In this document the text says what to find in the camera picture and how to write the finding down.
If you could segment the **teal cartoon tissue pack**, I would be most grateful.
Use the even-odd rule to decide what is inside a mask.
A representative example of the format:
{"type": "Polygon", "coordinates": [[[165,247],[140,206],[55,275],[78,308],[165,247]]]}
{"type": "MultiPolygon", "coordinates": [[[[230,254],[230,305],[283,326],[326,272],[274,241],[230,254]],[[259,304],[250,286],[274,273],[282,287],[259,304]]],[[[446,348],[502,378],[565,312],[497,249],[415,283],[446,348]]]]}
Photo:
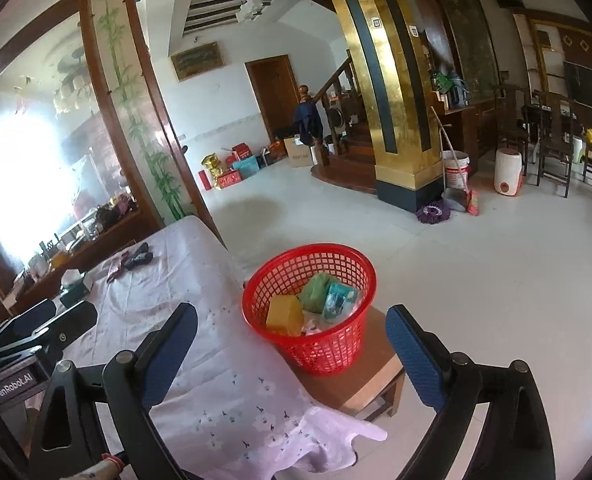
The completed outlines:
{"type": "Polygon", "coordinates": [[[330,284],[323,307],[323,318],[328,323],[339,323],[345,320],[360,299],[361,292],[358,289],[340,282],[330,284]]]}

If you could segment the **yellow tape roll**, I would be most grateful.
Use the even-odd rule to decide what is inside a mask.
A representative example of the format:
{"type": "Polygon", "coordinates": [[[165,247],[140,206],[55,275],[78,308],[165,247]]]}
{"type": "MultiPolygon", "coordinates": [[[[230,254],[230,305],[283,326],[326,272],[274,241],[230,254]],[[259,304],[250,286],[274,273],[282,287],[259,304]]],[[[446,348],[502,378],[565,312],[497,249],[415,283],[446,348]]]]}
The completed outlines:
{"type": "Polygon", "coordinates": [[[295,295],[276,295],[271,298],[265,327],[272,333],[298,337],[301,335],[305,316],[295,295]]]}

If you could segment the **green fluffy cloth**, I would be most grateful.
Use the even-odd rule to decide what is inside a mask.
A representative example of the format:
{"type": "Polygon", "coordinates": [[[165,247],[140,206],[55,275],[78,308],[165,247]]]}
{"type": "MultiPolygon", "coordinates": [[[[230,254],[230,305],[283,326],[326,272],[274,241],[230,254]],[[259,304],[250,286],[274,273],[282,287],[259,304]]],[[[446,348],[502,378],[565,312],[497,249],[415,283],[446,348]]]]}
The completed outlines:
{"type": "Polygon", "coordinates": [[[320,272],[314,274],[297,295],[302,309],[311,313],[320,314],[324,309],[329,286],[331,286],[334,281],[335,278],[327,273],[320,272]]]}

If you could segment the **green tissue box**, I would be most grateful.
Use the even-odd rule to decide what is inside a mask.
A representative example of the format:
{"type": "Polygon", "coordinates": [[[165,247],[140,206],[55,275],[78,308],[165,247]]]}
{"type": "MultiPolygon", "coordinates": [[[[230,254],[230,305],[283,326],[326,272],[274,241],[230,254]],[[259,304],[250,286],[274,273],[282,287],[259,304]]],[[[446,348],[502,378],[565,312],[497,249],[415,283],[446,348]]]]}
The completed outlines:
{"type": "Polygon", "coordinates": [[[68,269],[61,279],[60,301],[65,308],[79,304],[90,295],[93,288],[93,280],[90,272],[80,272],[76,269],[68,269]]]}

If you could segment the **wooden sideboard counter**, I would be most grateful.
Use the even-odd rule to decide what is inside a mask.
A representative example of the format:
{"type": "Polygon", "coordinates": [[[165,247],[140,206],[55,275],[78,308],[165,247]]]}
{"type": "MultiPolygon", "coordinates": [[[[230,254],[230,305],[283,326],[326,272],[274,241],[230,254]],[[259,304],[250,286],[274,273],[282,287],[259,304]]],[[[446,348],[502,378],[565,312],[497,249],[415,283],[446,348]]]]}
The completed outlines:
{"type": "Polygon", "coordinates": [[[85,242],[61,266],[46,273],[37,283],[29,287],[19,299],[12,295],[12,304],[8,310],[14,315],[21,314],[44,299],[56,297],[60,293],[61,279],[66,270],[90,271],[116,252],[144,240],[156,231],[157,228],[145,219],[142,211],[129,212],[109,230],[98,235],[95,240],[85,242]]]}

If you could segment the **small wooden stool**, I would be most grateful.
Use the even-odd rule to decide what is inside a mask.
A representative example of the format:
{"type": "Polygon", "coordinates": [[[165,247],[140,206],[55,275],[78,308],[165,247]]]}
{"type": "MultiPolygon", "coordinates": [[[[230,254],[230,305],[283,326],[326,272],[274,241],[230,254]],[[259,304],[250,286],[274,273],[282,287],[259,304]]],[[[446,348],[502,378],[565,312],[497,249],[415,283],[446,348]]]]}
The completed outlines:
{"type": "Polygon", "coordinates": [[[310,396],[329,408],[368,422],[383,415],[393,417],[399,410],[405,373],[386,337],[385,315],[377,309],[367,312],[363,348],[346,370],[313,376],[291,368],[310,396]]]}

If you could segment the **dark red snack packet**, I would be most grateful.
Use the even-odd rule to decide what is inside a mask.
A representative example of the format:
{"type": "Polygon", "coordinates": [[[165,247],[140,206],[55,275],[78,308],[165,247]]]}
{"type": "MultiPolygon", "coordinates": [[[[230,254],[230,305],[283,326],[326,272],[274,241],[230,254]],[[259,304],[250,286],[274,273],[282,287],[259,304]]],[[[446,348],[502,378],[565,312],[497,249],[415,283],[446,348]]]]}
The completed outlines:
{"type": "Polygon", "coordinates": [[[113,283],[121,277],[121,274],[126,270],[125,264],[129,258],[130,254],[128,252],[124,252],[119,258],[113,261],[112,266],[110,267],[110,270],[107,274],[107,284],[113,283]]]}

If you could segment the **black handheld device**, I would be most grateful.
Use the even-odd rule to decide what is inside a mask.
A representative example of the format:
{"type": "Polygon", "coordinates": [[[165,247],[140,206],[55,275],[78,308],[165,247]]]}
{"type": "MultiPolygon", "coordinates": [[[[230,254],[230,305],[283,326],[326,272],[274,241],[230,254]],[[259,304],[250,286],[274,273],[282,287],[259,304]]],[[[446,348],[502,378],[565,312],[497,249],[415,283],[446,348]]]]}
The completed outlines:
{"type": "Polygon", "coordinates": [[[151,252],[151,249],[149,249],[149,245],[144,242],[136,248],[136,251],[133,252],[133,254],[128,255],[124,263],[124,268],[131,271],[138,266],[146,266],[153,261],[153,257],[154,255],[151,252]]]}

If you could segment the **red plastic mesh basket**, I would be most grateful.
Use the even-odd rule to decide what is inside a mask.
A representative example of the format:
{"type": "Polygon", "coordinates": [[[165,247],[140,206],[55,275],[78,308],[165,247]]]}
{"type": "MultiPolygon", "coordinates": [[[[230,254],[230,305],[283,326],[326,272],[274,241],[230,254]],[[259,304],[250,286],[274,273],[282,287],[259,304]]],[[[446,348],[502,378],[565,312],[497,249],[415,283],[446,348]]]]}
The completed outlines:
{"type": "Polygon", "coordinates": [[[373,264],[340,244],[296,247],[264,263],[247,282],[248,325],[312,375],[334,375],[357,359],[376,292],[373,264]]]}

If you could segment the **white plastic bucket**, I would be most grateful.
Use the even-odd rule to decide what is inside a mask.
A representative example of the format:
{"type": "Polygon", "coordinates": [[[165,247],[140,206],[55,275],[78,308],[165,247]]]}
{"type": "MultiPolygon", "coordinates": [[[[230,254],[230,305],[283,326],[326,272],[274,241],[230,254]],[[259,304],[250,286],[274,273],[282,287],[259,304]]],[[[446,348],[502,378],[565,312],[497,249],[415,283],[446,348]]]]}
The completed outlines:
{"type": "Polygon", "coordinates": [[[470,159],[465,152],[445,150],[443,167],[446,186],[463,190],[468,183],[469,166],[470,159]]]}

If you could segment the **wooden staircase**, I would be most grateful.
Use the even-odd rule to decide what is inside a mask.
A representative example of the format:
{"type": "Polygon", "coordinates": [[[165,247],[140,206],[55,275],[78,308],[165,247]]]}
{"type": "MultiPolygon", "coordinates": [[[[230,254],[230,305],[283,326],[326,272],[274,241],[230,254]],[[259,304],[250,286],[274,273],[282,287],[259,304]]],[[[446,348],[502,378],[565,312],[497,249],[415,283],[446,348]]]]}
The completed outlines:
{"type": "Polygon", "coordinates": [[[314,149],[311,176],[339,188],[375,195],[371,130],[350,52],[312,99],[323,108],[328,133],[323,134],[321,147],[314,149]]]}

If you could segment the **ceiling chandelier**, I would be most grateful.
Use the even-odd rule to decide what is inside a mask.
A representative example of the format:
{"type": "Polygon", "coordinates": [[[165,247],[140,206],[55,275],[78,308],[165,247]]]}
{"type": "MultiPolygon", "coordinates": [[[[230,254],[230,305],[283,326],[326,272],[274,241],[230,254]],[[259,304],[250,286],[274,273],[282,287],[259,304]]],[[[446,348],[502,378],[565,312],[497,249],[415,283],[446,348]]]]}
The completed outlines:
{"type": "Polygon", "coordinates": [[[75,48],[61,58],[57,64],[57,79],[60,84],[52,100],[57,115],[74,110],[87,110],[91,115],[98,112],[83,47],[75,48]]]}

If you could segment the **dark blue jacket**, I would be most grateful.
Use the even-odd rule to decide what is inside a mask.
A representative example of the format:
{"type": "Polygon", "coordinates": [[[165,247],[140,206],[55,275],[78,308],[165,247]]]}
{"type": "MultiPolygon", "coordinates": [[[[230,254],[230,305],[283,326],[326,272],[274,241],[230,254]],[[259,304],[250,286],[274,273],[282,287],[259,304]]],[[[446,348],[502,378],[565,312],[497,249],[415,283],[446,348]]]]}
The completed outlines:
{"type": "Polygon", "coordinates": [[[323,125],[317,104],[313,101],[300,102],[294,114],[294,129],[303,144],[313,146],[323,139],[323,125]]]}

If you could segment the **framed landscape painting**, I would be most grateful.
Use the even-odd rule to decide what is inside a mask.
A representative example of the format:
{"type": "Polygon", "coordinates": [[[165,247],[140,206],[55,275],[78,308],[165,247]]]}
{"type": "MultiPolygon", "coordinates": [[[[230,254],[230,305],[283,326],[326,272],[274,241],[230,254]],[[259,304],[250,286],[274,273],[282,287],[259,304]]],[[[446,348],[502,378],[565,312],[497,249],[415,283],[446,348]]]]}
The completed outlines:
{"type": "Polygon", "coordinates": [[[171,56],[178,81],[216,70],[224,66],[219,45],[216,42],[202,44],[171,56]]]}

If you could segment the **brown wooden door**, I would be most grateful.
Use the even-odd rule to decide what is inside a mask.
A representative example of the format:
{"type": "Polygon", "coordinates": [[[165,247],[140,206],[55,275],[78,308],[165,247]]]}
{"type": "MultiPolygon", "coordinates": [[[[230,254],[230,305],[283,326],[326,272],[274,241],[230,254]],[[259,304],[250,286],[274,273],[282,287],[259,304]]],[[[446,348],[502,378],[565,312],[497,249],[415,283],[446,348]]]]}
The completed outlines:
{"type": "Polygon", "coordinates": [[[287,54],[245,63],[253,94],[271,142],[291,127],[299,103],[298,85],[287,54]]]}

